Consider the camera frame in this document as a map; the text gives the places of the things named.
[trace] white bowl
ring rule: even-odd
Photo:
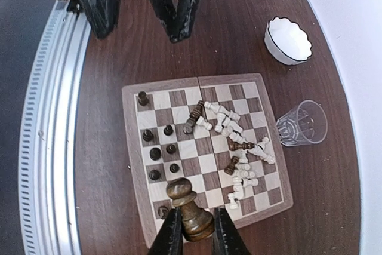
[[[264,42],[273,57],[286,65],[303,63],[312,56],[308,36],[288,18],[275,17],[269,21]]]

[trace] transparent cup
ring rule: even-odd
[[[305,100],[277,120],[280,140],[284,146],[320,143],[328,133],[324,110],[314,101]]]

